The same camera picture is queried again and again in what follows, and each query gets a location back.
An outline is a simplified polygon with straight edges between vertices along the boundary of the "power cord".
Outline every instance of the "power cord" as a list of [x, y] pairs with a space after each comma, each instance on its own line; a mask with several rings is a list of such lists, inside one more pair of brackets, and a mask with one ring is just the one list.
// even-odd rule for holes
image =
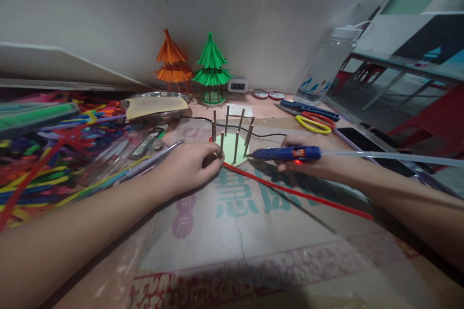
[[[188, 117], [188, 116], [182, 116], [181, 118], [192, 118], [192, 119], [203, 119], [205, 121], [209, 121], [209, 122], [213, 122], [213, 120], [210, 120], [209, 118], [206, 118], [206, 117]], [[223, 124], [219, 124], [219, 123], [216, 123], [217, 126], [226, 126], [226, 125], [223, 125]], [[238, 126], [232, 126], [232, 125], [227, 125], [227, 127], [230, 127], [230, 128], [238, 128]], [[245, 132], [248, 132], [248, 129], [246, 128], [243, 128], [243, 127], [240, 127], [241, 130], [244, 130]], [[251, 135], [254, 135], [255, 137], [258, 137], [258, 138], [266, 138], [268, 136], [273, 136], [273, 135], [281, 135], [281, 136], [287, 136], [286, 134], [282, 134], [282, 133], [274, 133], [274, 134], [267, 134], [267, 135], [258, 135], [258, 134], [255, 134], [255, 133], [251, 133]]]

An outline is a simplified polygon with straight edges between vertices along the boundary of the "left hand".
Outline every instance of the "left hand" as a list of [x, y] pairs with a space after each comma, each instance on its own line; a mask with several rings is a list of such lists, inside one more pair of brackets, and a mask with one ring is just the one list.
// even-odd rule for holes
[[177, 146], [166, 159], [145, 176], [154, 186], [161, 186], [166, 200], [206, 183], [221, 169], [223, 158], [216, 158], [220, 146], [187, 143]]

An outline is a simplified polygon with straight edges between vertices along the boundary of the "red lid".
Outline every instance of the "red lid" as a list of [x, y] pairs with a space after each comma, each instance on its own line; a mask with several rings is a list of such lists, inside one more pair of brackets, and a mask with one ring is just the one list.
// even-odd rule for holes
[[285, 98], [285, 94], [282, 92], [272, 91], [269, 92], [269, 98], [272, 100], [282, 100]]
[[264, 89], [254, 89], [253, 92], [251, 92], [251, 95], [254, 96], [256, 99], [267, 99], [269, 96], [269, 93], [266, 92]]

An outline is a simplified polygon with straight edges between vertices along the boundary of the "hand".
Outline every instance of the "hand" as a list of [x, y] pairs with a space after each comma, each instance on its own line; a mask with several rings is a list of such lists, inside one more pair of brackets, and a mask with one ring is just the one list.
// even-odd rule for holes
[[[287, 135], [281, 144], [281, 147], [286, 146], [318, 146], [322, 150], [340, 150], [327, 137], [313, 136], [297, 136]], [[296, 164], [293, 161], [283, 162], [277, 167], [278, 171], [294, 170], [311, 176], [316, 176], [321, 179], [336, 181], [349, 184], [352, 179], [355, 179], [363, 174], [363, 167], [367, 162], [361, 158], [345, 157], [345, 156], [322, 156], [320, 160]]]
[[211, 179], [220, 169], [220, 147], [214, 142], [177, 146], [166, 159], [145, 176], [160, 186], [165, 200], [194, 189]]

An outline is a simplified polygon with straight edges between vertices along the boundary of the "metal tray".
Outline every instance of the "metal tray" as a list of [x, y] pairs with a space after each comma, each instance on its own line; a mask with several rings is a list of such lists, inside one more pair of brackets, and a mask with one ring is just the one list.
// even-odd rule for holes
[[[136, 94], [131, 98], [163, 98], [163, 97], [178, 97], [182, 98], [186, 101], [187, 104], [190, 103], [191, 99], [182, 93], [177, 92], [150, 92], [150, 93], [143, 93], [143, 94]], [[127, 109], [126, 103], [123, 101], [123, 108]], [[173, 110], [173, 111], [166, 111], [166, 112], [157, 112], [152, 113], [146, 116], [142, 116], [141, 118], [149, 123], [158, 124], [158, 123], [171, 123], [175, 120], [180, 119], [181, 117], [181, 110]]]

